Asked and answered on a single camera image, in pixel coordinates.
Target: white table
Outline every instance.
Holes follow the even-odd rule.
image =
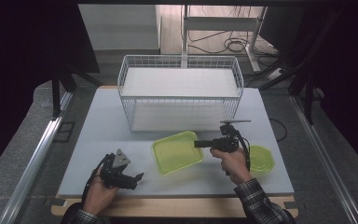
[[[234,124],[251,145],[271,150],[274,168],[268,173],[252,173],[267,195],[292,195],[292,184],[281,152],[271,129],[265,107],[257,89],[244,89],[235,119],[250,119],[250,123]],[[117,89],[98,89],[63,177],[58,195],[77,198],[90,177],[90,172],[105,154],[118,148],[131,164],[123,172],[135,176],[145,173],[136,190],[123,189],[119,195],[131,197],[234,197],[235,185],[221,170],[220,160],[204,149],[202,162],[169,175],[160,175],[152,157],[154,141],[174,133],[132,133],[126,120]],[[197,133],[199,139],[221,137],[220,132]]]

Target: wooden table edge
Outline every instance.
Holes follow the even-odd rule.
[[[117,89],[117,86],[100,86],[98,89]]]
[[[64,206],[52,205],[54,216],[63,216],[66,209],[80,199],[64,199]],[[293,195],[275,196],[269,199],[298,216]],[[245,217],[238,198],[125,198],[119,197],[100,215],[109,217]]]

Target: white wire basket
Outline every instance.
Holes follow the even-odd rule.
[[[127,55],[117,87],[133,132],[218,131],[243,79],[233,56]]]

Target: green plastic tray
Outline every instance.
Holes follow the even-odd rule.
[[[152,151],[159,173],[167,175],[202,161],[202,150],[194,147],[196,140],[195,133],[183,132],[155,141]]]
[[[274,168],[275,161],[271,151],[261,146],[250,146],[251,171],[269,172]]]

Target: wall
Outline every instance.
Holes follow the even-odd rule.
[[[159,49],[159,6],[78,6],[94,50]]]

